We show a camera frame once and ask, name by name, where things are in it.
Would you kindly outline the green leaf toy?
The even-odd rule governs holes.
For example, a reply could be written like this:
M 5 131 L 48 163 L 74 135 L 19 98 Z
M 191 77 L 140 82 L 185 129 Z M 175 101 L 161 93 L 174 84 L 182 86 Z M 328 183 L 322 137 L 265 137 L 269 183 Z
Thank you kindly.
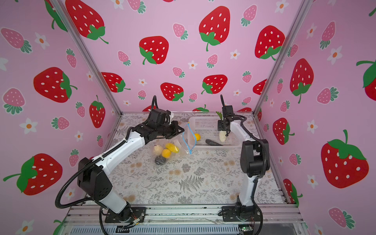
M 220 120 L 223 120 L 223 115 L 221 112 L 216 112 L 216 114 L 219 116 Z

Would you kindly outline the white plastic basket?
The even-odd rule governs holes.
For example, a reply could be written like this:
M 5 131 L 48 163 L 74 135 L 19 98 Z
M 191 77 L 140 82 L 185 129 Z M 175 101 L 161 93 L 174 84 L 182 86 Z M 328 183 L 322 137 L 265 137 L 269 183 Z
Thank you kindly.
M 195 139 L 189 140 L 189 145 L 195 145 L 194 150 L 230 150 L 241 147 L 240 141 L 237 137 L 230 133 L 225 142 L 221 142 L 219 138 L 219 131 L 217 130 L 218 117 L 203 116 L 203 117 L 190 117 L 189 124 L 190 129 L 188 134 L 192 137 L 192 133 L 199 134 L 201 139 L 195 142 Z M 214 141 L 220 146 L 210 146 L 206 143 L 206 140 Z

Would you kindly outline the beige garlic toy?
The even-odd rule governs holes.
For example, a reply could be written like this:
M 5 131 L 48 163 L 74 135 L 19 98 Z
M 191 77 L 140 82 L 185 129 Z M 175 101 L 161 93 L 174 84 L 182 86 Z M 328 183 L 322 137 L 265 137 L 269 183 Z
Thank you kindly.
M 163 149 L 164 148 L 161 145 L 154 145 L 153 154 L 156 156 L 160 156 L 162 154 Z

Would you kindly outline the clear zip top bag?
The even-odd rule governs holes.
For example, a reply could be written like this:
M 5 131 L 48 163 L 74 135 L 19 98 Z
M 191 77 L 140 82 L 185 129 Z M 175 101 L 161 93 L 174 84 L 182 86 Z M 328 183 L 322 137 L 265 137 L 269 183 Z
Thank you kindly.
M 193 153 L 197 138 L 190 123 L 183 127 L 185 131 L 170 140 L 157 140 L 152 148 L 152 157 L 157 165 L 163 165 Z

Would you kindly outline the black round toy food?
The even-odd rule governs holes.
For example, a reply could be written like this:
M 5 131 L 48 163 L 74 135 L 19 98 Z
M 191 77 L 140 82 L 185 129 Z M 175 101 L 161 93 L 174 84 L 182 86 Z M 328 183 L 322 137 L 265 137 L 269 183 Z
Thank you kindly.
M 165 157 L 157 156 L 157 157 L 155 158 L 155 163 L 156 163 L 157 165 L 164 165 L 166 162 L 167 162 L 167 158 L 165 158 Z

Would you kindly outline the yellow orange toy fruit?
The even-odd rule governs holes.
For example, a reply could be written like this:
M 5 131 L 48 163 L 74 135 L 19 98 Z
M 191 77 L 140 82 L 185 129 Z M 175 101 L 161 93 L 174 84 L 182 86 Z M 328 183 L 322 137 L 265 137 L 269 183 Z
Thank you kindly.
M 169 149 L 163 149 L 161 156 L 163 158 L 169 159 L 171 157 L 171 151 Z

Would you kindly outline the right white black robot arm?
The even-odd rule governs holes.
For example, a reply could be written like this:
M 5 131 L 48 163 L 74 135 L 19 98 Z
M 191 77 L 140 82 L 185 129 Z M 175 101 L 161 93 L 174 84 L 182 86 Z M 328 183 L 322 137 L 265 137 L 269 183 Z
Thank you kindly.
M 247 118 L 236 115 L 231 105 L 222 107 L 222 119 L 217 129 L 226 134 L 233 133 L 241 142 L 240 167 L 245 174 L 243 188 L 235 204 L 235 214 L 240 220 L 247 220 L 253 215 L 261 215 L 255 202 L 255 193 L 259 179 L 270 168 L 269 144 L 267 140 L 255 137 L 244 123 Z

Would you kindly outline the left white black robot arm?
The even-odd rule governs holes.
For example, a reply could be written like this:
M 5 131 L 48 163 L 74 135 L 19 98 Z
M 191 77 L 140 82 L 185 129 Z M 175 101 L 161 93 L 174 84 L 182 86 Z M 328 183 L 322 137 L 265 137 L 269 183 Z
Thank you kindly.
M 132 216 L 130 204 L 114 189 L 109 175 L 127 157 L 146 144 L 157 139 L 170 140 L 184 133 L 184 128 L 172 120 L 173 114 L 162 109 L 152 109 L 146 121 L 129 127 L 126 137 L 106 152 L 79 162 L 75 173 L 61 188 L 55 199 L 55 206 L 64 209 L 73 205 L 94 201 L 114 214 L 119 221 L 127 221 Z M 61 198 L 68 186 L 77 180 L 78 186 L 88 197 L 72 203 L 62 204 Z

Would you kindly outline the yellow lemon toy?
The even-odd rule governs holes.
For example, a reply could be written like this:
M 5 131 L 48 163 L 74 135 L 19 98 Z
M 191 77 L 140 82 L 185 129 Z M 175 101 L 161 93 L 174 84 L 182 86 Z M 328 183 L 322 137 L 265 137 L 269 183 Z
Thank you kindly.
M 197 141 L 200 141 L 200 140 L 201 140 L 201 136 L 200 136 L 200 134 L 197 134 L 197 133 L 196 133 L 194 136 L 195 136 L 195 139 L 196 139 Z

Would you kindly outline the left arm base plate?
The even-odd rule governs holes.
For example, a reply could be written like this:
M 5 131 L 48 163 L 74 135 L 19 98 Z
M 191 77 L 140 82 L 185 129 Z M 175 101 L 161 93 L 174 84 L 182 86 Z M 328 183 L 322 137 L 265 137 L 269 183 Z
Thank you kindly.
M 146 215 L 146 207 L 125 207 L 122 212 L 115 213 L 108 210 L 105 223 L 143 223 Z

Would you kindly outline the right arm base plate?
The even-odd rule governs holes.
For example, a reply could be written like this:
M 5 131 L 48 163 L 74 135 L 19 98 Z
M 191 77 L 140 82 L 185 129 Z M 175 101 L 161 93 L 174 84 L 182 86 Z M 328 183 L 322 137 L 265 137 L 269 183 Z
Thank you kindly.
M 260 222 L 262 212 L 253 206 L 223 206 L 218 212 L 225 222 Z

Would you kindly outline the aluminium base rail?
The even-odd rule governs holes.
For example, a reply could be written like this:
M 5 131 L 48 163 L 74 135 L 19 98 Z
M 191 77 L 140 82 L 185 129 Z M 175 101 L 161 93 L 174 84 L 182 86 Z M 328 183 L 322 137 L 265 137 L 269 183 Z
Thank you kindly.
M 94 205 L 73 206 L 59 235 L 308 235 L 309 231 L 292 204 L 261 204 L 263 221 L 255 216 L 239 221 L 221 215 L 223 205 L 137 205 L 143 221 L 127 229 L 126 223 L 110 222 Z

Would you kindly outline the right aluminium frame post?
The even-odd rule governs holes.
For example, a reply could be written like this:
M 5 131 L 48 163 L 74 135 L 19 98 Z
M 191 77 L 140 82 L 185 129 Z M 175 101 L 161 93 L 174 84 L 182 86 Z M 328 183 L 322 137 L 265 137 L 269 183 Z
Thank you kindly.
M 287 51 L 289 47 L 294 42 L 297 33 L 299 32 L 307 14 L 309 13 L 309 10 L 311 8 L 311 5 L 313 4 L 312 0 L 305 0 L 302 1 L 300 8 L 298 9 L 297 15 L 294 19 L 294 21 L 291 24 L 291 27 L 289 29 L 289 32 L 286 36 L 286 40 L 284 42 L 284 45 L 282 46 L 281 51 L 278 53 L 278 57 L 276 59 L 275 64 L 273 65 L 269 77 L 265 83 L 264 89 L 261 93 L 261 96 L 259 98 L 259 101 L 257 102 L 257 105 L 255 107 L 255 110 L 253 111 L 253 115 L 256 116 L 259 113 L 260 108 L 263 105 L 263 102 L 268 95 L 268 92 L 270 90 L 270 87 L 273 85 L 273 82 L 275 78 L 277 77 L 279 70 L 282 67 L 282 63 L 285 61 L 287 56 Z

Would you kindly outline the aluminium frame post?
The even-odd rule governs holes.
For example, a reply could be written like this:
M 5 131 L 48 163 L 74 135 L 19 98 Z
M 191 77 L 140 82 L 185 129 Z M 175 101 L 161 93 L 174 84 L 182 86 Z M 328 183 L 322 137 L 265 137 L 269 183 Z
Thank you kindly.
M 118 106 L 117 102 L 115 101 L 114 96 L 112 95 L 110 89 L 107 86 L 107 83 L 105 82 L 104 77 L 102 76 L 99 68 L 97 67 L 93 57 L 90 54 L 90 51 L 86 47 L 84 41 L 82 40 L 81 35 L 77 31 L 76 27 L 74 26 L 73 21 L 71 20 L 66 8 L 65 8 L 65 1 L 58 1 L 58 0 L 52 0 L 51 1 L 53 6 L 56 9 L 56 12 L 58 16 L 60 17 L 63 24 L 66 26 L 68 33 L 72 37 L 74 43 L 78 47 L 82 57 L 84 58 L 87 66 L 89 67 L 90 71 L 95 76 L 98 84 L 100 85 L 101 89 L 103 90 L 105 96 L 109 100 L 112 108 L 114 109 L 115 113 L 118 116 L 122 115 L 122 111 L 120 107 Z
M 302 1 L 300 8 L 298 9 L 297 15 L 294 19 L 294 21 L 291 24 L 291 27 L 289 29 L 289 32 L 286 36 L 286 40 L 284 42 L 284 45 L 282 46 L 281 51 L 278 53 L 278 57 L 276 59 L 275 64 L 273 65 L 269 77 L 265 83 L 264 89 L 261 93 L 261 96 L 259 98 L 259 101 L 257 102 L 257 105 L 255 107 L 255 110 L 253 111 L 253 115 L 256 116 L 259 113 L 260 108 L 263 105 L 263 102 L 268 95 L 268 92 L 270 90 L 270 87 L 273 85 L 273 82 L 275 78 L 277 77 L 279 70 L 282 67 L 282 63 L 285 61 L 287 56 L 287 51 L 289 47 L 294 42 L 297 33 L 299 32 L 307 14 L 309 13 L 309 10 L 311 8 L 311 5 L 313 4 L 312 0 L 305 0 Z

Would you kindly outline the left aluminium frame post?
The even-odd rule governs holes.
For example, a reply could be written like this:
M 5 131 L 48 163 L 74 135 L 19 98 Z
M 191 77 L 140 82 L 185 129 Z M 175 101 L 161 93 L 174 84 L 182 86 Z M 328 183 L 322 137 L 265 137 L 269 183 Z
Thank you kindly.
M 84 58 L 87 66 L 89 67 L 90 71 L 95 76 L 98 84 L 100 85 L 101 89 L 103 90 L 105 96 L 109 100 L 112 108 L 114 109 L 115 113 L 118 116 L 122 115 L 122 111 L 120 107 L 118 106 L 117 102 L 115 101 L 114 96 L 112 95 L 110 89 L 107 86 L 107 83 L 105 82 L 104 77 L 102 76 L 99 68 L 97 67 L 93 57 L 90 54 L 90 51 L 86 47 L 84 41 L 82 40 L 81 35 L 77 31 L 76 27 L 74 26 L 73 21 L 71 20 L 66 8 L 65 8 L 65 1 L 58 1 L 58 0 L 52 0 L 51 1 L 53 6 L 56 9 L 56 12 L 58 16 L 60 17 L 63 24 L 66 26 L 68 33 L 72 37 L 74 43 L 78 47 L 82 57 Z

